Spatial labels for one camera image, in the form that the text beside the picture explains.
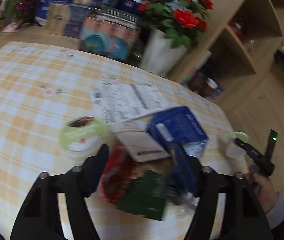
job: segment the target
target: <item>metal bolt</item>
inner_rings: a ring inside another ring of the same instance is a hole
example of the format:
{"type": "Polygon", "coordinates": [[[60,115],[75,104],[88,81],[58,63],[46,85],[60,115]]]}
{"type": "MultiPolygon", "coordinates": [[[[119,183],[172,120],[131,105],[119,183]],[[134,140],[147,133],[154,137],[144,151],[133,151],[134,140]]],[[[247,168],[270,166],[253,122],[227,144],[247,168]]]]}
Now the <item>metal bolt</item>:
{"type": "Polygon", "coordinates": [[[238,179],[244,179],[244,174],[242,172],[237,172],[236,174],[234,174],[234,176],[238,179]]]}
{"type": "Polygon", "coordinates": [[[42,173],[40,173],[39,177],[40,177],[40,179],[45,179],[48,176],[49,176],[49,174],[47,172],[42,172],[42,173]]]}
{"type": "Polygon", "coordinates": [[[72,171],[73,171],[74,173],[80,172],[81,170],[82,170],[81,166],[74,166],[74,167],[72,168],[72,171]]]}
{"type": "Polygon", "coordinates": [[[202,171],[205,173],[210,173],[212,171],[212,168],[209,166],[203,166],[202,171]]]}

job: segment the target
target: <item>round container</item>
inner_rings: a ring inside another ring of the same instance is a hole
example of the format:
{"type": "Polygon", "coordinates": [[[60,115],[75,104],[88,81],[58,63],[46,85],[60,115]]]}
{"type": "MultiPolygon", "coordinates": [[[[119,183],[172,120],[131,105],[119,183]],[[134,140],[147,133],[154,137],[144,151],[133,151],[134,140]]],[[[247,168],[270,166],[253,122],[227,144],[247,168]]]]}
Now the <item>round container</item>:
{"type": "Polygon", "coordinates": [[[72,164],[82,165],[89,156],[98,153],[101,145],[112,144],[106,124],[92,116],[80,117],[68,122],[59,137],[63,156],[72,164]]]}
{"type": "Polygon", "coordinates": [[[234,159],[239,159],[245,156],[245,150],[238,147],[234,143],[234,139],[239,138],[240,140],[244,141],[245,143],[249,142],[249,136],[243,132],[232,132],[229,134],[229,142],[227,144],[225,154],[226,156],[234,159]]]}

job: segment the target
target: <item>green packet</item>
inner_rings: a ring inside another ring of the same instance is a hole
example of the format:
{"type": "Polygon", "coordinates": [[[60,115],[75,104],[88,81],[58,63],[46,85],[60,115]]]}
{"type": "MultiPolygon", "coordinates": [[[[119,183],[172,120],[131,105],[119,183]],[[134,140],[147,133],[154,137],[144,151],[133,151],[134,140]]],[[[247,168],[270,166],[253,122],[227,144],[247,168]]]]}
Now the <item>green packet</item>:
{"type": "Polygon", "coordinates": [[[117,203],[117,209],[154,220],[162,220],[169,177],[147,171],[132,179],[127,194],[117,203]]]}

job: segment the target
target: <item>yellow and white tablecloth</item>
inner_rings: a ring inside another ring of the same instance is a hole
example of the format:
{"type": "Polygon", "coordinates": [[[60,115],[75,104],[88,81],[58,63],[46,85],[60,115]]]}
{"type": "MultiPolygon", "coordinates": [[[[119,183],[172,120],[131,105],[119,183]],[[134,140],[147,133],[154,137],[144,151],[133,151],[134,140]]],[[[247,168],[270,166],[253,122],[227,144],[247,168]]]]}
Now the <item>yellow and white tablecloth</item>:
{"type": "MultiPolygon", "coordinates": [[[[221,154],[222,138],[232,131],[224,112],[181,85],[90,53],[10,42],[0,49],[0,233],[6,239],[39,173],[55,175],[72,167],[61,157],[58,136],[66,122],[91,113],[90,93],[101,80],[148,83],[172,105],[187,105],[210,138],[202,164],[224,174],[247,171],[244,159],[221,154]]],[[[72,239],[62,194],[59,200],[65,237],[72,239]]],[[[183,239],[193,216],[178,218],[170,206],[163,222],[149,220],[117,210],[96,193],[86,203],[102,240],[183,239]]],[[[223,196],[212,236],[222,216],[223,196]]]]}

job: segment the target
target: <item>person's hand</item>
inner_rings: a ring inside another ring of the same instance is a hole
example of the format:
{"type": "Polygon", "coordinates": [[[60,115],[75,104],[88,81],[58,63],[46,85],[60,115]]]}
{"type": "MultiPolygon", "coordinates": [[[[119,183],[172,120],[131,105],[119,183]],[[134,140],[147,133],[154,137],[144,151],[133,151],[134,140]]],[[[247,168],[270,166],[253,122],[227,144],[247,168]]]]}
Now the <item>person's hand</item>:
{"type": "Polygon", "coordinates": [[[272,210],[272,208],[274,208],[279,195],[278,193],[276,193],[273,184],[269,178],[266,178],[259,173],[254,173],[253,179],[261,187],[261,191],[257,195],[257,198],[261,203],[263,211],[265,213],[268,213],[272,210]]]}

